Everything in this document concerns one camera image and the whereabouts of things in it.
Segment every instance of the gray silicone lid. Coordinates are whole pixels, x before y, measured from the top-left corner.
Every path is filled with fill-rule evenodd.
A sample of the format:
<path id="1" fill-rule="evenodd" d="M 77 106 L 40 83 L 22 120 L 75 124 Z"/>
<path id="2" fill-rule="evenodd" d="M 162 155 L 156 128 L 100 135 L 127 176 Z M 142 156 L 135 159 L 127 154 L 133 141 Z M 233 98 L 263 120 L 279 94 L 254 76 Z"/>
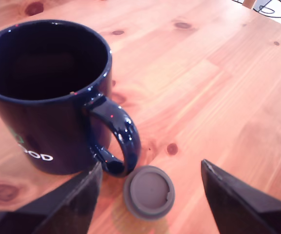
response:
<path id="1" fill-rule="evenodd" d="M 175 188 L 161 169 L 144 166 L 134 170 L 124 184 L 124 200 L 137 218 L 156 220 L 165 216 L 175 201 Z"/>

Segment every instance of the mug handle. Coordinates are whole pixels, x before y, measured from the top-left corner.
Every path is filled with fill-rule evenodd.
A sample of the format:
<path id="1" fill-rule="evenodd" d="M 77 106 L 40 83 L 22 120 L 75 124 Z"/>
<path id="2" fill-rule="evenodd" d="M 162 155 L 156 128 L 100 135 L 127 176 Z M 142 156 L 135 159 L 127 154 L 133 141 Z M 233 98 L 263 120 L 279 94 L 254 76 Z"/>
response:
<path id="1" fill-rule="evenodd" d="M 127 176 L 135 168 L 141 151 L 139 134 L 130 116 L 121 106 L 100 93 L 84 104 L 84 108 L 89 115 L 101 120 L 115 135 L 123 152 L 124 162 L 97 142 L 90 146 L 94 157 L 109 174 L 115 177 Z"/>

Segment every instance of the green logo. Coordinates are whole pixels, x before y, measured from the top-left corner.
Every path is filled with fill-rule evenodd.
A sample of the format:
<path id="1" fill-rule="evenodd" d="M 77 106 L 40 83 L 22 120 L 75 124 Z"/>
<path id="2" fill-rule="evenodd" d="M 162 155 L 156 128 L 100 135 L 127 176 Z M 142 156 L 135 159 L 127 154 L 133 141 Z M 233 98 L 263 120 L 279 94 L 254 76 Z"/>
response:
<path id="1" fill-rule="evenodd" d="M 9 131 L 11 132 L 11 134 L 14 136 L 14 138 L 16 139 L 17 143 L 23 144 L 24 141 L 22 139 L 22 137 L 20 135 L 18 135 L 14 129 L 12 129 L 11 127 L 8 126 Z"/>

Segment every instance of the black object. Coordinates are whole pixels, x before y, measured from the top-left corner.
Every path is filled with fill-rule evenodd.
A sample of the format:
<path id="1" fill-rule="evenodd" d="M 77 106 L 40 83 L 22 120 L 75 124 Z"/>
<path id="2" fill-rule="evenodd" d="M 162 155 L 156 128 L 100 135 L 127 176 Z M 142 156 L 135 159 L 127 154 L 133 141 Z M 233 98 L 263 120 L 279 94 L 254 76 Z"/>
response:
<path id="1" fill-rule="evenodd" d="M 281 234 L 281 201 L 207 160 L 201 163 L 209 206 L 221 234 Z"/>
<path id="2" fill-rule="evenodd" d="M 175 202 L 175 188 L 170 177 L 161 169 L 143 166 L 125 180 L 124 201 L 137 218 L 156 220 L 164 217 Z"/>
<path id="3" fill-rule="evenodd" d="M 40 170 L 92 169 L 126 176 L 140 155 L 138 131 L 111 98 L 112 52 L 94 30 L 39 20 L 0 31 L 0 116 Z M 124 162 L 106 148 L 111 132 Z"/>
<path id="4" fill-rule="evenodd" d="M 86 234 L 101 181 L 99 162 L 15 212 L 0 212 L 0 234 Z"/>

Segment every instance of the wooden table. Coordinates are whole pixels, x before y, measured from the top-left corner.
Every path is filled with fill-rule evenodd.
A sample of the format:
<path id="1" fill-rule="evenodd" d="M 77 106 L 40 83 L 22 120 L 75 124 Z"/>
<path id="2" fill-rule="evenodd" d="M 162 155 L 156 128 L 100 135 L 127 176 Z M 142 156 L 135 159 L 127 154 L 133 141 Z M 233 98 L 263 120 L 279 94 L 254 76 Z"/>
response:
<path id="1" fill-rule="evenodd" d="M 138 165 L 161 168 L 176 190 L 170 213 L 145 222 L 127 211 L 124 180 L 104 174 L 91 234 L 217 234 L 203 158 L 281 199 L 280 24 L 229 0 L 70 0 L 7 24 L 49 18 L 88 25 L 109 42 L 113 99 L 141 136 Z M 36 170 L 0 120 L 0 210 L 71 177 Z"/>

